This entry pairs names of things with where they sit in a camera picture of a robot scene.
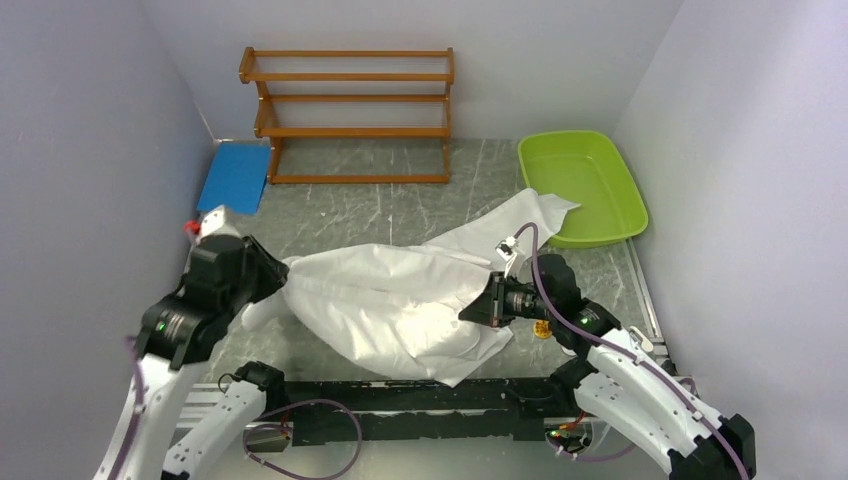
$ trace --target blue board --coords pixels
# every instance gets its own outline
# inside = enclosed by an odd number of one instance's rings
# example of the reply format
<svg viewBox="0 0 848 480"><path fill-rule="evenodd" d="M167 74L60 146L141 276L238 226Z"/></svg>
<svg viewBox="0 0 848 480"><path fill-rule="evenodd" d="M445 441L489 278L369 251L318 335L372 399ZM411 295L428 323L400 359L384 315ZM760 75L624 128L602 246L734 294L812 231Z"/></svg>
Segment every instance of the blue board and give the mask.
<svg viewBox="0 0 848 480"><path fill-rule="evenodd" d="M197 210L208 212L226 205L238 213L256 213L270 159L271 147L221 143L209 167Z"/></svg>

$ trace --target gray marble floor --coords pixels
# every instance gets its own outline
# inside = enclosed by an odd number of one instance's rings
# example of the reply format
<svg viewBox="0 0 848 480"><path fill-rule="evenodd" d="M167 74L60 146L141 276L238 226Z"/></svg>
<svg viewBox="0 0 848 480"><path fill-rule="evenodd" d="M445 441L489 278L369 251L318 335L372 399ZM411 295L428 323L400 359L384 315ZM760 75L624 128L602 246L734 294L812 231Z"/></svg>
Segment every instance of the gray marble floor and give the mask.
<svg viewBox="0 0 848 480"><path fill-rule="evenodd" d="M516 147L512 140L452 142L447 185L269 185L259 212L237 216L235 223L279 258L361 243L420 244L486 214L524 188ZM280 171L433 173L440 168L438 140L303 140L286 144ZM624 244L560 253L586 296L624 325L651 331ZM564 361L553 339L533 335L532 322L516 320L512 329L515 338L472 378L547 376ZM289 318L257 332L233 322L203 381L253 359L282 369L290 380L383 379Z"/></svg>

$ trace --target green tub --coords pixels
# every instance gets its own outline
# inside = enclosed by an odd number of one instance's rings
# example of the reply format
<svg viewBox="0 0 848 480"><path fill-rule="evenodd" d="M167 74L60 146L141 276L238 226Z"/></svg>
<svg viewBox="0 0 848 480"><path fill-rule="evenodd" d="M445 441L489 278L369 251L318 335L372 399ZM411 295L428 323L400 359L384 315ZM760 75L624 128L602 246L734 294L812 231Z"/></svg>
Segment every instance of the green tub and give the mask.
<svg viewBox="0 0 848 480"><path fill-rule="evenodd" d="M600 247L638 235L648 212L618 149L591 131L531 135L518 144L524 183L579 203L548 240L560 248Z"/></svg>

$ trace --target wooden shelf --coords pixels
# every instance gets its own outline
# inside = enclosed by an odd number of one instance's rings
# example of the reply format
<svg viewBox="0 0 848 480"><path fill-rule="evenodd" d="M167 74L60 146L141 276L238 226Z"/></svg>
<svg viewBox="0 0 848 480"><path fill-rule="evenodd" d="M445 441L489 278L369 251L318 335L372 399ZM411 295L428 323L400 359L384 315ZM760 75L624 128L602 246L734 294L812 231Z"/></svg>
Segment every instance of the wooden shelf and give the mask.
<svg viewBox="0 0 848 480"><path fill-rule="evenodd" d="M262 72L257 58L444 58L445 73L284 73ZM453 49L421 50L254 50L247 47L239 65L242 83L253 82L259 96L259 107L253 132L257 138L271 141L268 179L271 183L447 183L450 180L451 101L454 81ZM268 82L439 82L443 94L271 94ZM289 127L281 125L276 111L278 103L441 103L443 124L436 127ZM437 175L278 175L284 138L316 137L421 137L442 140L443 173Z"/></svg>

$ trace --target white fabric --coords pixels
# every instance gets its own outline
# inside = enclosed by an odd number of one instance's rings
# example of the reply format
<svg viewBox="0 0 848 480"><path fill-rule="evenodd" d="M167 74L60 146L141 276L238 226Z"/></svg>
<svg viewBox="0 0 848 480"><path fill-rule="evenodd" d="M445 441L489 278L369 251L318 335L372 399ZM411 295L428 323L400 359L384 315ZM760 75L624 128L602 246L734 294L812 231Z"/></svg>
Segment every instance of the white fabric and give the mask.
<svg viewBox="0 0 848 480"><path fill-rule="evenodd" d="M501 240L527 222L544 242L577 205L525 189L487 215L421 246L358 245L286 259L288 282L248 307L256 329L287 309L344 357L396 380L455 386L512 338L507 328L460 321L504 260ZM528 249L532 234L519 239Z"/></svg>

